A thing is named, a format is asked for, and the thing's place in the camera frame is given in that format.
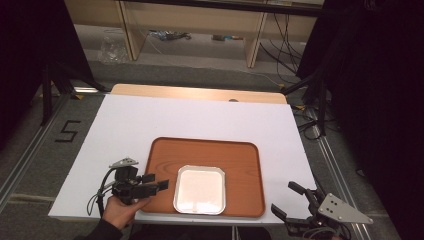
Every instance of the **wooden tray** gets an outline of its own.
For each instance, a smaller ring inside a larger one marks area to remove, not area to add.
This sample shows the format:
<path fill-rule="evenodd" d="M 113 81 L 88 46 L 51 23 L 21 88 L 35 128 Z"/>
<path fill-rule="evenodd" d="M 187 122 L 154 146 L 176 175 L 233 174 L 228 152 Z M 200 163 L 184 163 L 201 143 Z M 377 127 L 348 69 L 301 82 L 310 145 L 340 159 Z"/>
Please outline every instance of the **wooden tray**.
<path fill-rule="evenodd" d="M 173 206 L 175 186 L 178 170 L 185 165 L 219 167 L 225 172 L 226 208 L 220 215 L 260 217 L 265 212 L 254 144 L 181 138 L 158 138 L 152 143 L 145 173 L 155 173 L 157 181 L 169 179 L 169 189 L 159 192 L 143 211 L 178 213 Z"/>

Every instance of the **white tabletop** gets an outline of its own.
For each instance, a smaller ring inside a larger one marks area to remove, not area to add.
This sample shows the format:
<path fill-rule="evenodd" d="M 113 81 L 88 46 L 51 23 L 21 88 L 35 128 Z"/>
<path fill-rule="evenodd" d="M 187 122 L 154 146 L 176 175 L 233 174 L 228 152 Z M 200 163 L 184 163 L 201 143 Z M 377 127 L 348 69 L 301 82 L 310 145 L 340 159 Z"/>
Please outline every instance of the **white tabletop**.
<path fill-rule="evenodd" d="M 305 188 L 316 189 L 289 105 L 122 95 L 105 97 L 49 216 L 68 221 L 98 219 L 97 206 L 91 216 L 88 216 L 86 206 L 99 189 L 108 166 L 130 157 L 140 162 L 136 167 L 141 175 L 151 144 L 159 137 L 255 144 L 259 150 L 266 211 L 259 218 L 138 212 L 136 221 L 281 224 L 282 221 L 271 212 L 272 203 L 288 217 L 310 216 L 306 197 L 287 187 L 289 181 L 295 181 Z M 110 176 L 107 182 L 112 180 L 113 176 Z"/>

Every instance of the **white plate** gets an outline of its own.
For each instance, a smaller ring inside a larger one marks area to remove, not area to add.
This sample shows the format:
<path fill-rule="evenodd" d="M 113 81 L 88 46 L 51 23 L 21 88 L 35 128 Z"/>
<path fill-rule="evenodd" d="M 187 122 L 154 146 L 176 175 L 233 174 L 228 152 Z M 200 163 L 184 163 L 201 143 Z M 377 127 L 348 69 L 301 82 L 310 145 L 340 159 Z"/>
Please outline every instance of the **white plate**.
<path fill-rule="evenodd" d="M 222 213 L 225 209 L 225 173 L 217 167 L 187 165 L 180 168 L 174 208 L 180 213 Z"/>

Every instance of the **dark backdrop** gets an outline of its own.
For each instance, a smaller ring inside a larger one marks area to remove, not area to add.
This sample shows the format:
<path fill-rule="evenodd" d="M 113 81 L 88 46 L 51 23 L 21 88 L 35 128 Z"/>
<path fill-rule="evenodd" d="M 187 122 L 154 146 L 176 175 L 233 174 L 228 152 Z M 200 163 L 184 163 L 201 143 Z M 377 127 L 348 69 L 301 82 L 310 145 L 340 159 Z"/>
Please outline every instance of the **dark backdrop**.
<path fill-rule="evenodd" d="M 0 2 L 0 149 L 11 136 L 42 81 L 72 92 L 70 78 L 93 76 L 62 0 Z"/>
<path fill-rule="evenodd" d="M 343 133 L 402 239 L 424 236 L 423 7 L 399 1 L 364 15 L 329 79 Z"/>

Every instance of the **printed number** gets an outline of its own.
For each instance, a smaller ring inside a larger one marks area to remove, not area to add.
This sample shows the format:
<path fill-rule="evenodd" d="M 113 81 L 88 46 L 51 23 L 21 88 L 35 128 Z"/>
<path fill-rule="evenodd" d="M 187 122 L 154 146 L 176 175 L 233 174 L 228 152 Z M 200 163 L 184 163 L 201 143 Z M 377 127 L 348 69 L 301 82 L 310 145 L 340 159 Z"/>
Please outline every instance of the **printed number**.
<path fill-rule="evenodd" d="M 60 131 L 60 133 L 71 133 L 72 137 L 71 139 L 56 139 L 55 142 L 73 142 L 75 136 L 77 135 L 78 131 L 68 131 L 66 130 L 66 127 L 68 127 L 68 124 L 70 123 L 80 123 L 81 121 L 76 121 L 76 120 L 68 120 L 66 121 L 65 125 L 62 128 L 62 131 Z"/>

